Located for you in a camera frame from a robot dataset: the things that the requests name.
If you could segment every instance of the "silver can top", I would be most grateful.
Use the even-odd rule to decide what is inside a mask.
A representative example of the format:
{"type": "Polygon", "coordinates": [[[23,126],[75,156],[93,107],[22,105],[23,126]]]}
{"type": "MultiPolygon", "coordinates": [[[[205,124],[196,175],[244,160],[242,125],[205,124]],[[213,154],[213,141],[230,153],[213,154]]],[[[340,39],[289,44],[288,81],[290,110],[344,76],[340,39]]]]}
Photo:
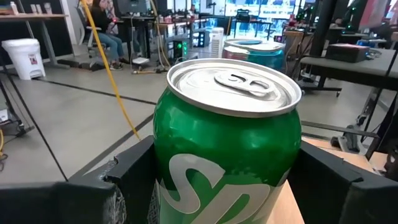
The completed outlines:
{"type": "Polygon", "coordinates": [[[219,114],[263,118],[292,111],[300,87],[286,75],[250,62],[223,58],[189,60],[167,73],[182,100],[219,114]]]}
{"type": "Polygon", "coordinates": [[[224,47],[229,46],[258,52],[275,52],[285,48],[285,44],[260,39],[229,39],[224,42],[224,47]]]}

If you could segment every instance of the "chair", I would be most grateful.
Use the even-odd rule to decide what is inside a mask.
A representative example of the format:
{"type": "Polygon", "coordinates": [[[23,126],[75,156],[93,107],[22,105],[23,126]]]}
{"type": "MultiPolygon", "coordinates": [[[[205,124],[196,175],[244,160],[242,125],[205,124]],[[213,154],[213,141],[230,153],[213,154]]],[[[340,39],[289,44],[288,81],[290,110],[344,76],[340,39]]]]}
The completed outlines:
{"type": "MultiPolygon", "coordinates": [[[[80,30],[80,40],[79,40],[79,45],[87,45],[88,49],[88,56],[89,58],[95,58],[93,62],[90,63],[90,67],[96,63],[96,62],[102,62],[101,59],[101,54],[98,49],[98,45],[96,42],[93,42],[94,39],[94,32],[93,28],[87,24],[87,19],[85,16],[85,13],[83,12],[83,9],[80,8],[79,6],[76,7],[77,13],[79,15],[79,18],[81,20],[81,23],[83,24],[83,28],[80,30]]],[[[103,49],[105,50],[105,55],[107,53],[107,49],[109,46],[106,44],[102,44],[103,49]]]]}

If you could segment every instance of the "green soda can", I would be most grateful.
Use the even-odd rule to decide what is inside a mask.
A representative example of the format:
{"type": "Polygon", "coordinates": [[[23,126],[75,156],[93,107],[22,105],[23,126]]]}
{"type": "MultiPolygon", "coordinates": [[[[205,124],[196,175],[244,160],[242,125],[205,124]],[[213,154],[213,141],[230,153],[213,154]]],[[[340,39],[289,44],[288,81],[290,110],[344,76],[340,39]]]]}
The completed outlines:
{"type": "Polygon", "coordinates": [[[289,77],[239,60],[172,67],[155,108],[160,224],[266,223],[301,142],[289,77]]]}

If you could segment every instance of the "jeans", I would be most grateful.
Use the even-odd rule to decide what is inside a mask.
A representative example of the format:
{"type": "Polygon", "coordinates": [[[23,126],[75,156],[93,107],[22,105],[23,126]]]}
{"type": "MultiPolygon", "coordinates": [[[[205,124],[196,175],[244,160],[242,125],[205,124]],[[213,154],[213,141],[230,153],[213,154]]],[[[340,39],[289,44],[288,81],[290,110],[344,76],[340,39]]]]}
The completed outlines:
{"type": "Polygon", "coordinates": [[[111,60],[117,60],[121,57],[124,57],[124,52],[123,52],[123,45],[122,45],[122,40],[119,37],[115,37],[111,34],[105,34],[105,33],[98,33],[99,41],[102,44],[106,44],[111,50],[111,60]]]}

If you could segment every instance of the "person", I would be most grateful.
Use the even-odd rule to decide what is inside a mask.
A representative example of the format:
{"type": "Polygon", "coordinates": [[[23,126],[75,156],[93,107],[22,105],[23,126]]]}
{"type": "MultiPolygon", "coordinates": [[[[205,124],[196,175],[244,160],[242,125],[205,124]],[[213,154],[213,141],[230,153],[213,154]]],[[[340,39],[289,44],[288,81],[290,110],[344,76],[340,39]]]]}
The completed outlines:
{"type": "Polygon", "coordinates": [[[91,16],[93,17],[95,26],[101,29],[98,30],[99,41],[110,48],[111,69],[122,70],[123,66],[121,63],[129,62],[124,59],[122,40],[119,37],[106,33],[110,23],[117,21],[117,18],[110,19],[107,17],[105,12],[107,6],[108,3],[104,0],[93,0],[91,16]]]}

